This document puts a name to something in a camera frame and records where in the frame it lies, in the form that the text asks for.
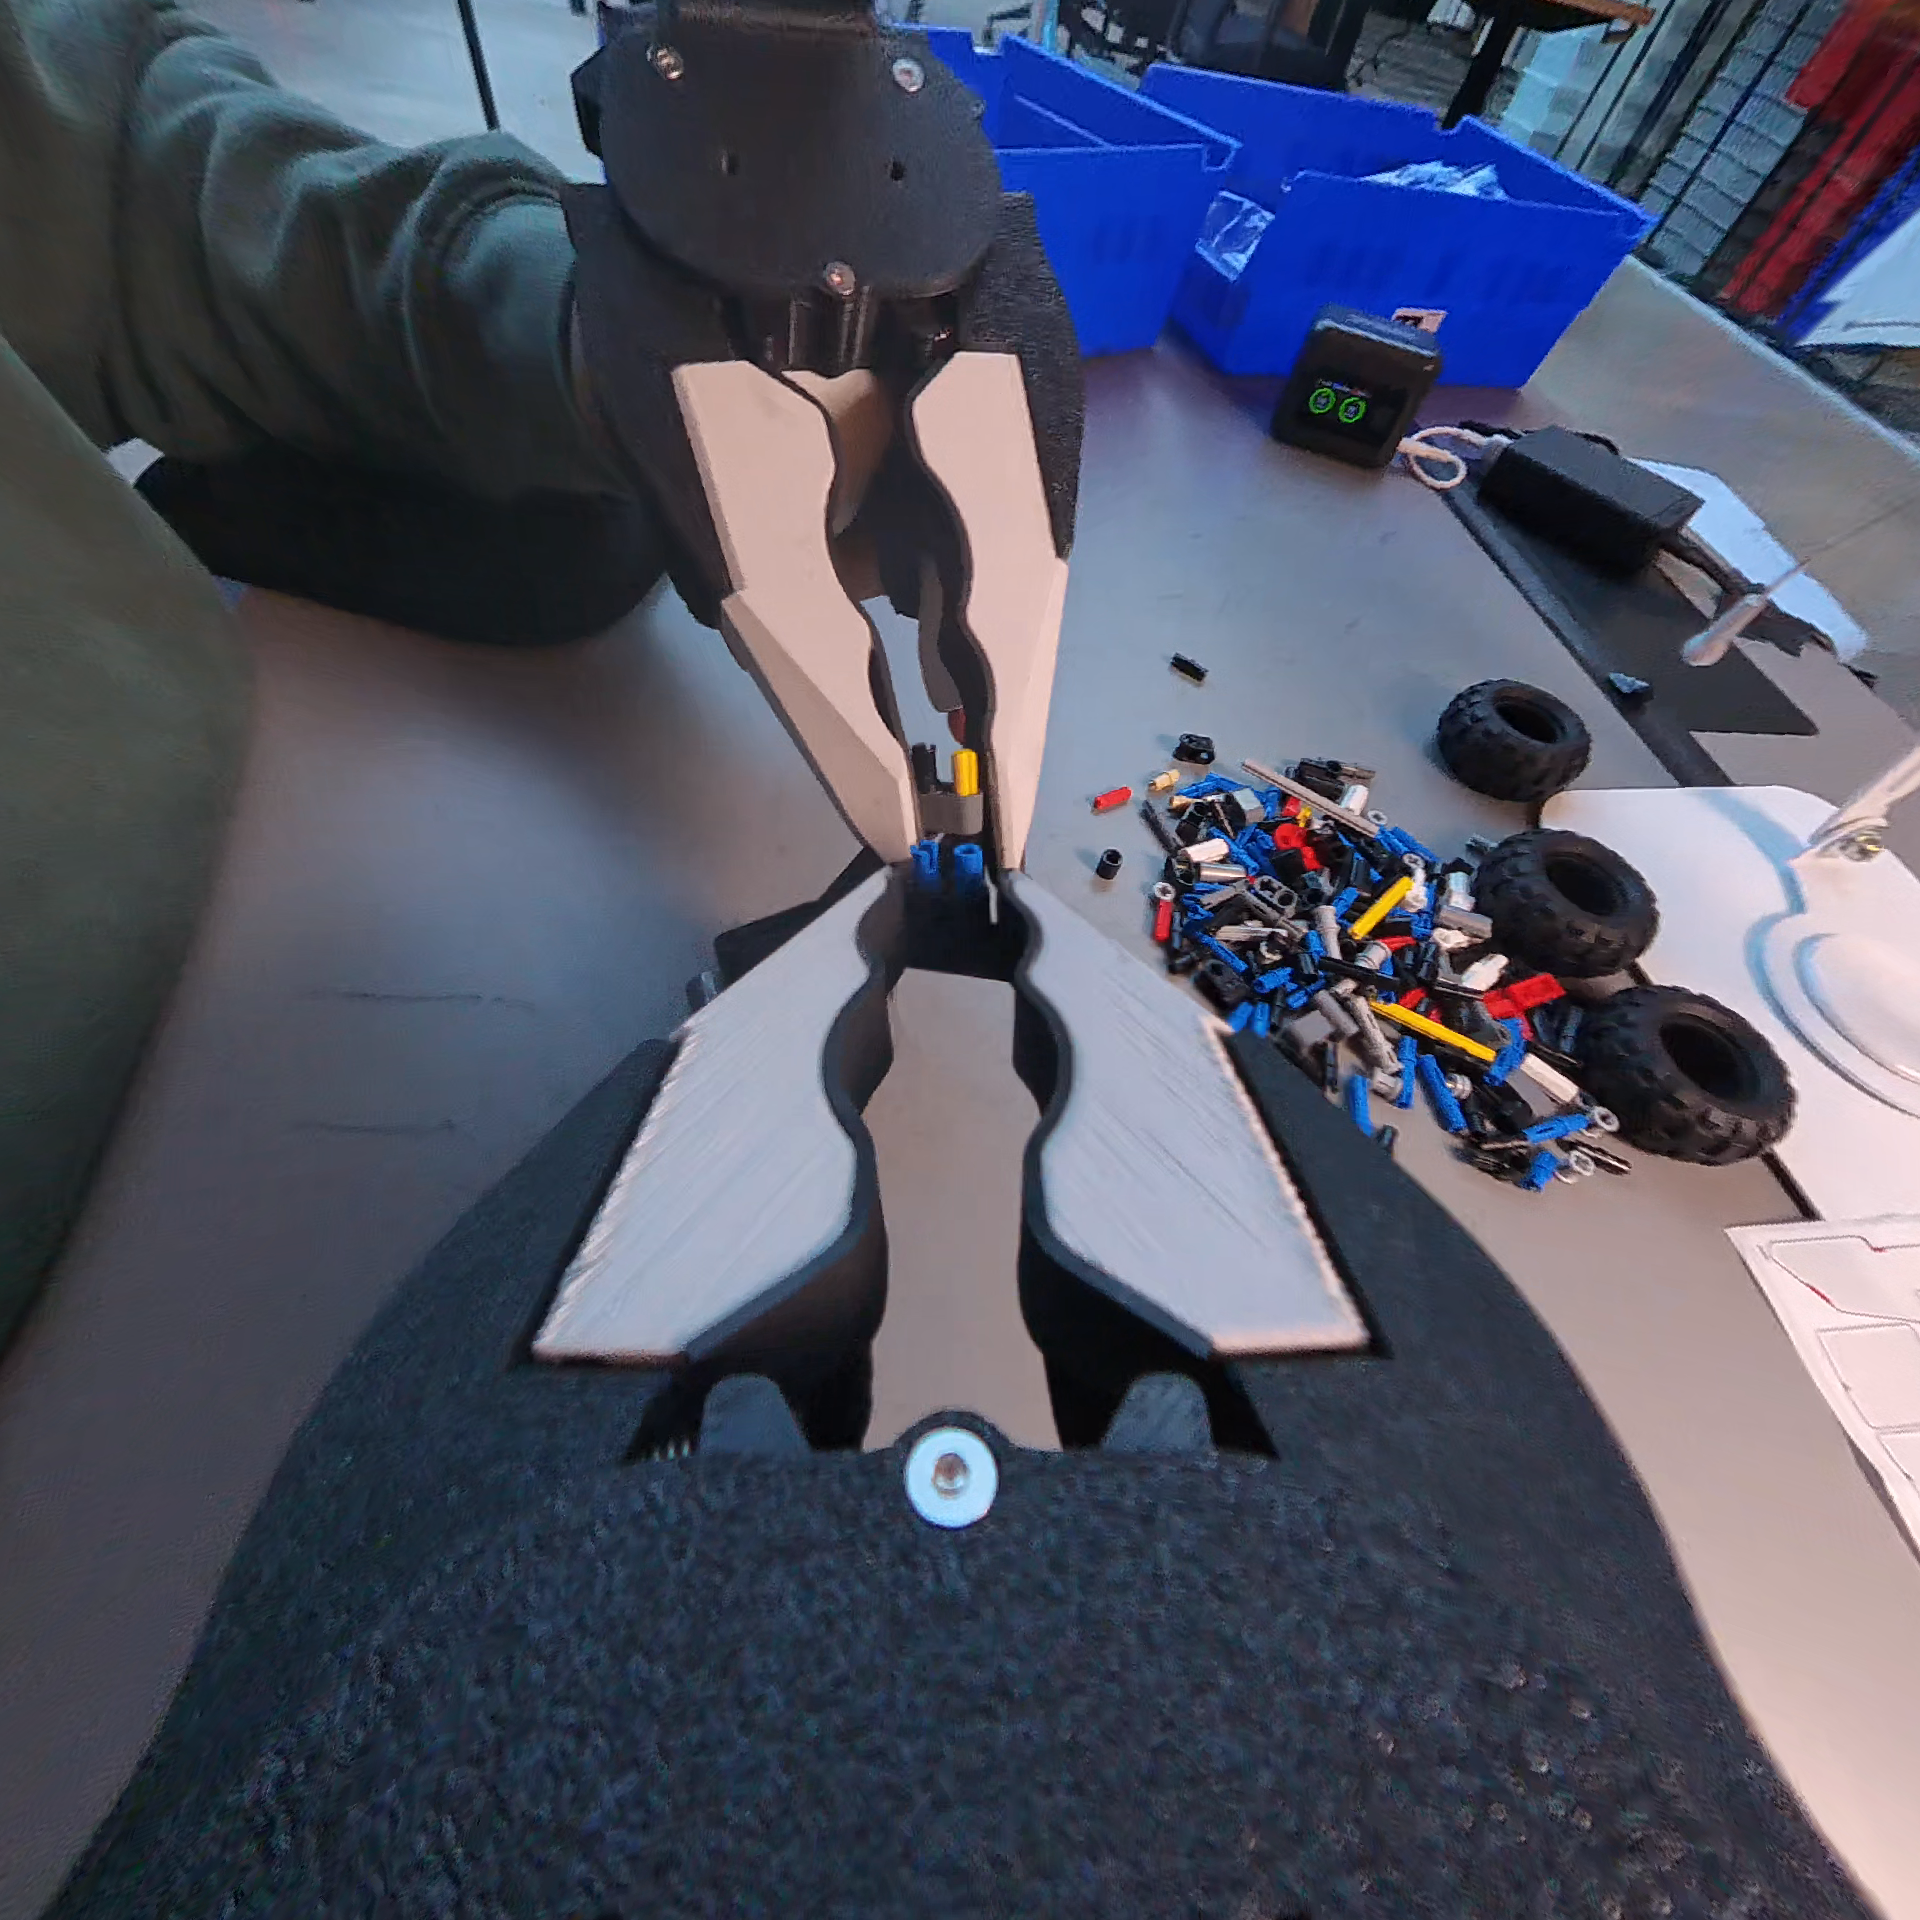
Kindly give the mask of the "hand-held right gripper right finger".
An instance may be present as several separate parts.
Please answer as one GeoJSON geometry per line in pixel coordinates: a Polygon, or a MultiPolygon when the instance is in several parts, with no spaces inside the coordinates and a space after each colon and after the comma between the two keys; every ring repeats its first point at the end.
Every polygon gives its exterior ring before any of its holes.
{"type": "Polygon", "coordinates": [[[1020,1309],[1059,1434],[1137,1376],[1236,1403],[1236,1365],[1364,1356],[1371,1330],[1251,1095],[1230,1024],[1010,875],[1024,1144],[1020,1309]]]}

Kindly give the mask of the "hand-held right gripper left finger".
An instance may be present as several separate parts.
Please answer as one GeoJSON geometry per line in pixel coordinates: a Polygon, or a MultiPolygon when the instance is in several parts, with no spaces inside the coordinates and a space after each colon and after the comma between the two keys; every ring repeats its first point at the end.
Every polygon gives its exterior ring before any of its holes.
{"type": "Polygon", "coordinates": [[[534,1323],[541,1365],[636,1365],[696,1400],[768,1376],[803,1434],[869,1434],[889,1249],[862,1107],[894,976],[904,878],[869,875],[672,1026],[534,1323]]]}

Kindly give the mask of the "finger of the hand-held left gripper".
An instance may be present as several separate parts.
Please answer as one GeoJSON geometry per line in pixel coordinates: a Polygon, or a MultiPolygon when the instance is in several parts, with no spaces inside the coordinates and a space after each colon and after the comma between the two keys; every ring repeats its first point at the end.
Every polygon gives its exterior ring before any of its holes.
{"type": "Polygon", "coordinates": [[[848,829],[904,860],[918,841],[918,789],[875,701],[875,619],[827,554],[827,414],[747,357],[672,366],[669,380],[723,554],[719,628],[848,829]]]}
{"type": "Polygon", "coordinates": [[[994,860],[1024,867],[1064,646],[1068,558],[1020,355],[960,348],[906,397],[906,458],[934,484],[918,666],[939,712],[976,725],[994,860]]]}

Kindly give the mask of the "pile of small building bricks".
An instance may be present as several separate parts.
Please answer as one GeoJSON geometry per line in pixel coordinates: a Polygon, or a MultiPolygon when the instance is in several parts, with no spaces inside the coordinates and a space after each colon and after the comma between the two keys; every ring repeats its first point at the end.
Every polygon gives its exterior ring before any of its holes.
{"type": "Polygon", "coordinates": [[[1204,732],[1090,817],[1154,847],[1143,936],[1236,1039],[1303,1070],[1384,1155],[1408,1114],[1505,1190],[1626,1176],[1631,1155],[1570,1057],[1579,987],[1495,947],[1473,836],[1432,847],[1376,807],[1356,758],[1230,762],[1204,732]]]}

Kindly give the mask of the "black beam frame yellow pins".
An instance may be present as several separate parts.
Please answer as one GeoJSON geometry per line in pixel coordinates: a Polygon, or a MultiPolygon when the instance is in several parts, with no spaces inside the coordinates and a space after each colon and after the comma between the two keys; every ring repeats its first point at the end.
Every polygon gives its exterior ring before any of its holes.
{"type": "Polygon", "coordinates": [[[918,976],[1020,980],[1027,919],[966,836],[926,836],[904,860],[904,947],[918,976]]]}

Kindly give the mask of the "person's left forearm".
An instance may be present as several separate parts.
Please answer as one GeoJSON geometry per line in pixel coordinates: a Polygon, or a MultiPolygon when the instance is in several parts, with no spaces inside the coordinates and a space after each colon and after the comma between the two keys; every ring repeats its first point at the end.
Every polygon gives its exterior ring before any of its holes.
{"type": "Polygon", "coordinates": [[[577,355],[562,175],[381,142],[184,4],[4,4],[4,427],[283,440],[469,494],[623,494],[577,355]]]}

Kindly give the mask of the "grey desk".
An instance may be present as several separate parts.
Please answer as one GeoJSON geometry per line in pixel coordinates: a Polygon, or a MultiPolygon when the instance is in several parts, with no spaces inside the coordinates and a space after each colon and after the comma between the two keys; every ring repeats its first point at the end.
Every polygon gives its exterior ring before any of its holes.
{"type": "MultiPolygon", "coordinates": [[[[1179,348],[1082,375],[1082,494],[1027,867],[1137,947],[1166,762],[1331,750],[1428,847],[1510,811],[1428,758],[1473,680],[1673,783],[1461,517],[1267,440],[1267,386],[1179,348]]],[[[292,1425],[394,1284],[636,1039],[723,924],[851,841],[682,599],[553,651],[251,593],[253,749],[222,885],[53,1284],[4,1356],[4,1915],[122,1791],[292,1425]]],[[[1913,1547],[1724,1242],[1766,1159],[1513,1194],[1398,1140],[1631,1455],[1749,1721],[1858,1884],[1913,1915],[1913,1547]]]]}

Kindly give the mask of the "blue plastic bin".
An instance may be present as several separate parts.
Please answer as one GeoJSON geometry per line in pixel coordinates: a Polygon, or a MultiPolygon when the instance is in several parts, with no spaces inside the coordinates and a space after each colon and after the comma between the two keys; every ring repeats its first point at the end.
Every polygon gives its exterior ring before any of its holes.
{"type": "Polygon", "coordinates": [[[1166,61],[1137,89],[1236,140],[1175,299],[1222,375],[1281,375],[1350,303],[1438,318],[1454,386],[1522,386],[1651,231],[1631,200],[1484,120],[1166,61]]]}
{"type": "Polygon", "coordinates": [[[1152,348],[1239,142],[1027,37],[928,26],[928,51],[981,91],[1001,188],[1034,200],[1081,355],[1152,348]]]}

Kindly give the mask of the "black device with green display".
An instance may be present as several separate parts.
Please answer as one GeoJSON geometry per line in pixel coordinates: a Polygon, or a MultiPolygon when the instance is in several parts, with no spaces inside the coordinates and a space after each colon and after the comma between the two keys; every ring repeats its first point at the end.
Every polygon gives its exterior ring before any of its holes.
{"type": "Polygon", "coordinates": [[[1350,303],[1320,303],[1267,414],[1267,440],[1384,468],[1393,464],[1438,369],[1444,355],[1432,329],[1350,303]]]}

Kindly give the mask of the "black toy tyre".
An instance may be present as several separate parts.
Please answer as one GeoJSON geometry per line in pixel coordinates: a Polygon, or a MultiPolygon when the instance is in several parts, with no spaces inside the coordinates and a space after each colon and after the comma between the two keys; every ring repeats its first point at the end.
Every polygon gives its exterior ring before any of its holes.
{"type": "Polygon", "coordinates": [[[1478,860],[1478,911],[1505,956],[1553,980],[1626,976],[1662,936],[1651,878],[1579,829],[1505,836],[1478,860]]]}
{"type": "Polygon", "coordinates": [[[1717,993],[1631,987],[1570,1033],[1583,1088],[1616,1114],[1621,1144],[1693,1166],[1777,1151],[1797,1088],[1777,1046],[1717,993]]]}
{"type": "Polygon", "coordinates": [[[1544,683],[1478,680],[1438,712],[1432,750],[1478,798],[1547,803],[1588,771],[1592,738],[1544,683]]]}

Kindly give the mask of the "black power adapter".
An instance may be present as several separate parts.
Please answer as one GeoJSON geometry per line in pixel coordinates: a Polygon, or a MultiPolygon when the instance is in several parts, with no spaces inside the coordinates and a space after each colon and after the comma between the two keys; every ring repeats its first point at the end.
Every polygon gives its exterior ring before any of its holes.
{"type": "Polygon", "coordinates": [[[1643,574],[1703,510],[1693,484],[1570,427],[1532,427],[1489,445],[1478,503],[1616,578],[1643,574]]]}

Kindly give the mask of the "white book stand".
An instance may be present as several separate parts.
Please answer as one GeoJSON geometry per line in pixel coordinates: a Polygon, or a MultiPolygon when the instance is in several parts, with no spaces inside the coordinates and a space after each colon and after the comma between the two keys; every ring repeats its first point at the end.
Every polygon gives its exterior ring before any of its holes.
{"type": "Polygon", "coordinates": [[[1892,811],[1913,749],[1841,803],[1797,783],[1579,783],[1544,807],[1621,849],[1662,894],[1653,976],[1737,1005],[1788,1063],[1780,1159],[1801,1190],[1913,1173],[1913,860],[1892,811]]]}

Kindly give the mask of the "clear sticker sheet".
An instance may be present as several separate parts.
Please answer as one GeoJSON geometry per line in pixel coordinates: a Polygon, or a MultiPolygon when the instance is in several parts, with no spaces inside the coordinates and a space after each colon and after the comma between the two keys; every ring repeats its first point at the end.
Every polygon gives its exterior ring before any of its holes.
{"type": "Polygon", "coordinates": [[[1920,1545],[1920,1217],[1724,1228],[1892,1519],[1920,1545]]]}

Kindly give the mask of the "white paper sheet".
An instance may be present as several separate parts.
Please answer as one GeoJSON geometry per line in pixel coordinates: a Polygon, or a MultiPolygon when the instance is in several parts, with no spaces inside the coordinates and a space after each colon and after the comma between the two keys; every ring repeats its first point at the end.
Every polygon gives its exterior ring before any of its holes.
{"type": "MultiPolygon", "coordinates": [[[[1740,503],[1722,476],[1643,458],[1651,476],[1665,476],[1673,484],[1693,494],[1700,510],[1688,517],[1688,538],[1724,572],[1737,572],[1754,586],[1770,586],[1788,574],[1793,554],[1777,542],[1759,510],[1740,503]]],[[[1854,666],[1863,651],[1858,619],[1836,604],[1832,586],[1822,586],[1810,572],[1797,572],[1788,586],[1777,586],[1770,607],[1749,626],[1749,638],[1770,638],[1777,646],[1801,638],[1854,666]]]]}

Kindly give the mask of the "stacked red and blue crates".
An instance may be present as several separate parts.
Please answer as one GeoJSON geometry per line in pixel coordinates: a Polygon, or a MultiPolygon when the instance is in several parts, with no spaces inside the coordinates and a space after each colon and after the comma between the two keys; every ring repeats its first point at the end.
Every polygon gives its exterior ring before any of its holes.
{"type": "Polygon", "coordinates": [[[1737,318],[1810,313],[1858,223],[1913,175],[1913,37],[1913,4],[1759,4],[1651,245],[1665,275],[1737,318]]]}

